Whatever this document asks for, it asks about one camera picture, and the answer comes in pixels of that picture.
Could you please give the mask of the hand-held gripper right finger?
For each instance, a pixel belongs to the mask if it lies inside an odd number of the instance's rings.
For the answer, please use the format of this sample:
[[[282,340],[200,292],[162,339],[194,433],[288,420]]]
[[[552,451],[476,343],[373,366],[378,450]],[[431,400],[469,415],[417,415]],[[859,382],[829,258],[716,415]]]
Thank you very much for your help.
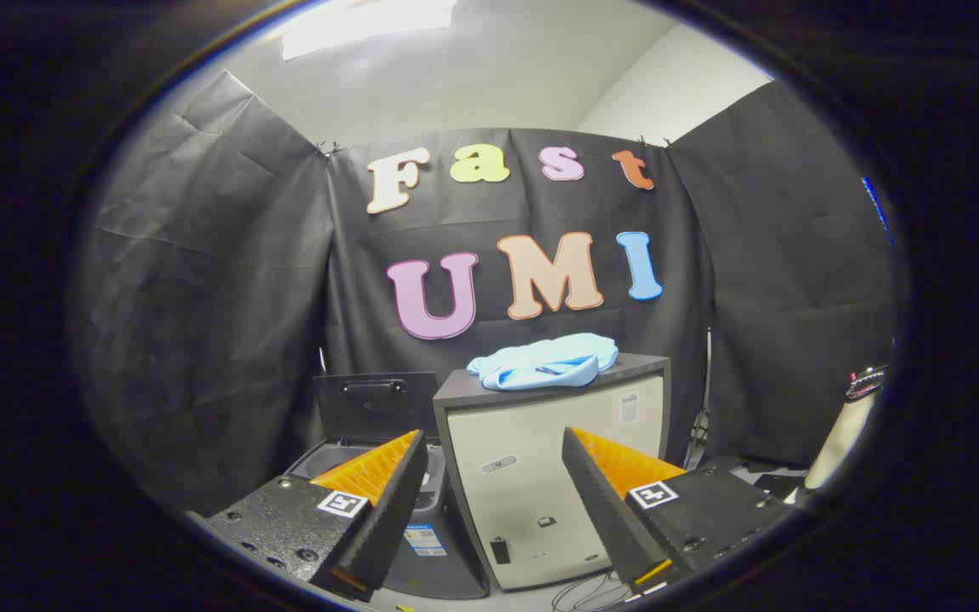
[[[684,470],[576,427],[563,431],[561,461],[614,572],[637,596],[699,590],[796,515],[721,462]]]

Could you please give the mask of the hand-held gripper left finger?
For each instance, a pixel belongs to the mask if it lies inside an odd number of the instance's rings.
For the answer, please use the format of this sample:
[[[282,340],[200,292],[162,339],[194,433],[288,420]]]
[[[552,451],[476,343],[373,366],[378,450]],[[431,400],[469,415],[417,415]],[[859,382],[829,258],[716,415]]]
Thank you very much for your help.
[[[249,572],[299,595],[365,602],[383,586],[427,470],[416,429],[315,478],[284,473],[187,523]]]

